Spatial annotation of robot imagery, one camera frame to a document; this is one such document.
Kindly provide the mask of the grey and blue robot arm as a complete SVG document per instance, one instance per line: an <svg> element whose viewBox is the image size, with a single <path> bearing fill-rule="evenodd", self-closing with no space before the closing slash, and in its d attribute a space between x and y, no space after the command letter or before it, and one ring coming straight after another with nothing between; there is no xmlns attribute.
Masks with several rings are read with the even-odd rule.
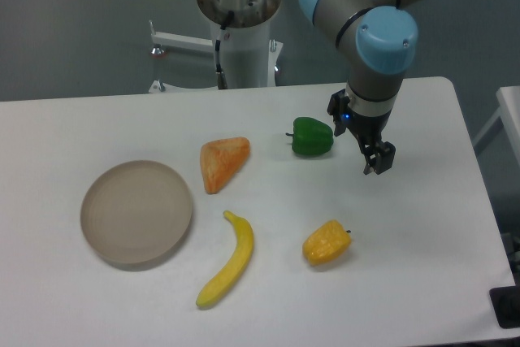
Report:
<svg viewBox="0 0 520 347"><path fill-rule="evenodd" d="M197 0L212 28L212 48L220 89L267 83L265 28L281 0ZM420 0L298 0L301 11L348 60L347 85L328 103L334 133L351 132L365 173L388 170L396 153L381 133L388 122L405 72L412 63L418 27L406 11Z"/></svg>

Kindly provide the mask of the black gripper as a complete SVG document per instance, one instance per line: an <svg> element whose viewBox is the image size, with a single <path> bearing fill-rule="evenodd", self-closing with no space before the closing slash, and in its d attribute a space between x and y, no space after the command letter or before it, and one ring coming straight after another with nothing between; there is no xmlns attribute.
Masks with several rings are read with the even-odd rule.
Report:
<svg viewBox="0 0 520 347"><path fill-rule="evenodd" d="M389 141L383 141L381 135L389 116L390 112L378 116L364 116L350 109L333 115L334 135L338 137L348 130L356 139L366 161L363 169L365 175L380 175L393 165L396 148Z"/></svg>

